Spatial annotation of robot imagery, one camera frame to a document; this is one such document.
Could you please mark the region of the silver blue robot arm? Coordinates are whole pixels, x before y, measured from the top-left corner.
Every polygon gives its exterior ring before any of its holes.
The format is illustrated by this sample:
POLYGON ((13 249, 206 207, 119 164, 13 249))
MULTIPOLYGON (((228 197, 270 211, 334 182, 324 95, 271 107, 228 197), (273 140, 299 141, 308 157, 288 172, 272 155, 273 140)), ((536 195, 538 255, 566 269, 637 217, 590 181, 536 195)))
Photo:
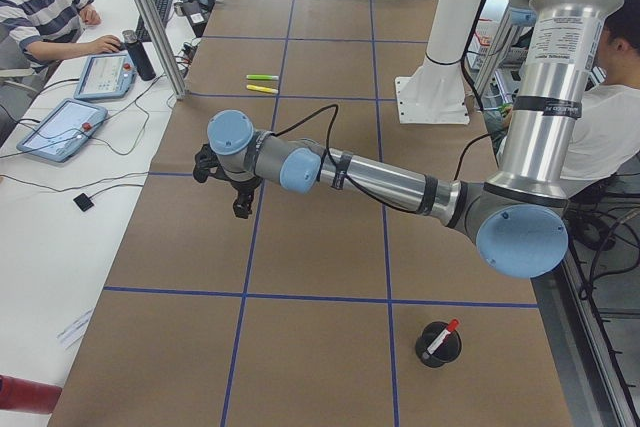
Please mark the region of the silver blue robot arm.
POLYGON ((504 26, 532 30, 498 171, 483 183, 452 182, 366 159, 325 143, 287 141, 238 110, 216 114, 194 177, 226 181, 236 216, 250 214, 263 181, 305 193, 323 182, 396 210, 433 216, 466 235, 493 269, 532 278, 564 258, 567 197, 560 173, 605 19, 623 0, 509 0, 504 26))

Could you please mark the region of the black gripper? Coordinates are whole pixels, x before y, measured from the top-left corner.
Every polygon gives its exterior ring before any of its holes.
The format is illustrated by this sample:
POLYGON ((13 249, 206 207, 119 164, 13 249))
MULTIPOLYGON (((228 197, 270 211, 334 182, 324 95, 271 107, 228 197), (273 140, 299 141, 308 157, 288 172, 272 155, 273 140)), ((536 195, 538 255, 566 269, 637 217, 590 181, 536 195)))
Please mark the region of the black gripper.
POLYGON ((252 215, 252 203, 256 189, 261 185, 260 179, 249 179, 242 182, 234 181, 232 187, 237 192, 233 202, 234 215, 238 218, 248 219, 252 215))

